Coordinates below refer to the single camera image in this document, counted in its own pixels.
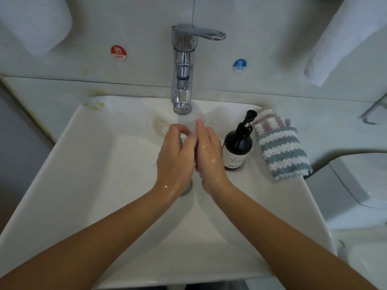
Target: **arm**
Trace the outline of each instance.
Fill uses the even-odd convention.
[[[181,132],[189,136],[182,149]],[[91,289],[187,187],[196,141],[185,126],[171,125],[157,159],[152,190],[15,268],[0,278],[0,289]]]
[[[219,138],[202,121],[197,122],[196,133],[196,170],[201,174],[203,188],[259,251],[286,289],[376,290],[341,259],[232,185],[224,169]]]

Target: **bottle label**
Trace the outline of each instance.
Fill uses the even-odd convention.
[[[228,149],[223,146],[223,161],[225,162],[225,167],[235,169],[242,165],[246,155],[234,155]]]

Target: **forearm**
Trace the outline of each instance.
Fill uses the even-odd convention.
[[[170,192],[152,189],[0,278],[0,289],[91,289],[175,199]]]
[[[288,290],[376,289],[342,260],[233,185],[211,196]]]

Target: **white towel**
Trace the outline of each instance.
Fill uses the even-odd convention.
[[[72,25],[65,0],[0,0],[0,19],[34,56],[55,47]]]
[[[344,0],[312,50],[305,77],[321,87],[342,58],[387,25],[387,0]]]

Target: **sink basin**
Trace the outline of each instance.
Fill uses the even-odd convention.
[[[0,277],[56,242],[150,190],[171,123],[205,121],[223,138],[259,107],[192,101],[189,115],[166,98],[101,96],[80,106],[0,235]],[[257,143],[230,180],[316,242],[335,252],[302,177],[276,182]],[[273,275],[193,175],[191,192],[126,250],[97,288],[236,280]]]

